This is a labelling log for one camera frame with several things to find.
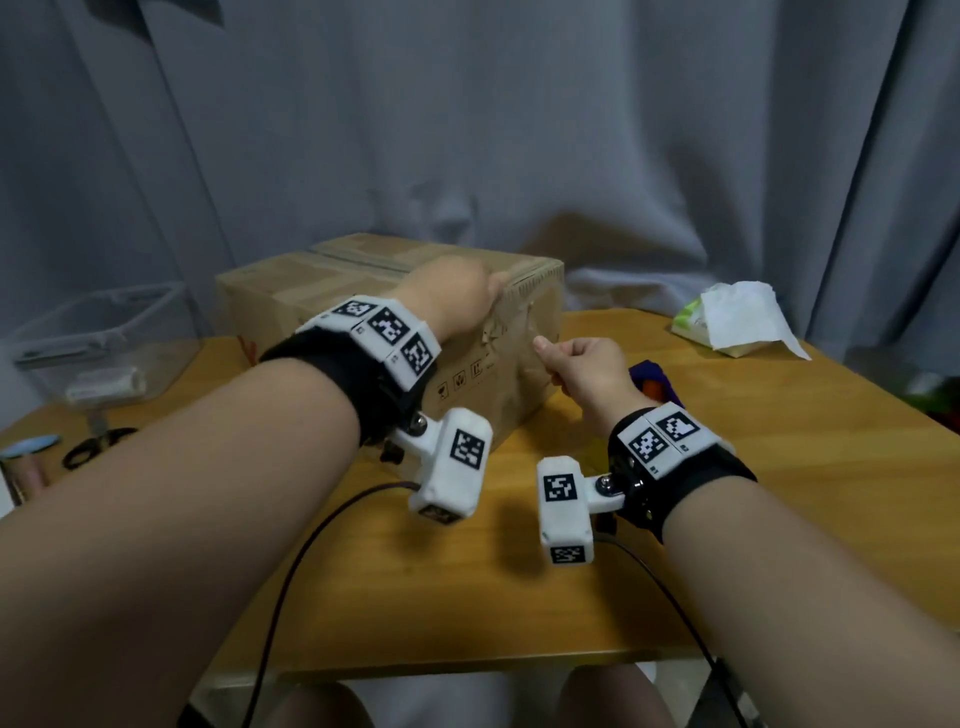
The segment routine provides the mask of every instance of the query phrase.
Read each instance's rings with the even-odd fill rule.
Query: tissue
[[[810,358],[783,318],[774,289],[759,280],[711,286],[674,317],[670,330],[729,356],[782,341],[801,359]]]

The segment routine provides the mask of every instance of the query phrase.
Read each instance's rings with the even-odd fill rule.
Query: clear plastic container
[[[4,343],[17,369],[77,409],[156,397],[200,350],[186,286],[178,282],[86,294]]]

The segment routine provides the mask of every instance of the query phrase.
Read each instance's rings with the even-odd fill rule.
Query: wrist strap
[[[613,477],[625,494],[621,515],[663,541],[663,523],[693,491],[727,475],[756,481],[714,432],[674,402],[628,415],[607,445]]]
[[[360,421],[360,444],[377,443],[420,408],[440,344],[392,299],[354,296],[315,316],[260,361],[292,357],[326,374]]]

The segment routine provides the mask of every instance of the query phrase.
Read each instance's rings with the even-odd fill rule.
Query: qr code-like marker
[[[550,560],[554,564],[585,564],[587,551],[582,546],[551,546]]]
[[[630,443],[630,449],[643,463],[649,463],[667,447],[666,442],[652,427],[647,427]]]
[[[388,344],[395,344],[410,330],[389,308],[382,308],[373,314],[367,325],[376,331]]]
[[[667,436],[675,443],[687,435],[700,431],[700,427],[695,425],[683,412],[675,412],[669,417],[664,417],[657,423],[657,427],[666,432]]]
[[[346,303],[341,303],[334,308],[332,312],[338,313],[341,316],[352,316],[355,319],[359,319],[363,316],[366,316],[375,308],[375,303],[363,303],[362,301],[351,300],[347,301]]]
[[[450,457],[478,471],[480,463],[483,462],[483,450],[486,446],[487,444],[479,437],[458,429],[453,437]]]
[[[427,349],[426,342],[420,338],[419,334],[414,334],[414,337],[400,348],[400,352],[417,376],[420,376],[433,361],[433,354]]]
[[[543,477],[543,497],[547,502],[576,500],[577,486],[573,479],[573,473],[545,475]]]
[[[452,513],[451,511],[441,508],[439,505],[428,505],[424,508],[421,508],[419,511],[421,516],[425,516],[431,521],[436,521],[437,523],[442,523],[443,525],[450,525],[451,523],[456,523],[460,520],[460,517]]]

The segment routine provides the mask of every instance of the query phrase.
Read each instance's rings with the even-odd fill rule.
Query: backdrop
[[[374,230],[562,258],[571,307],[773,284],[960,375],[960,3],[15,0],[0,328]]]

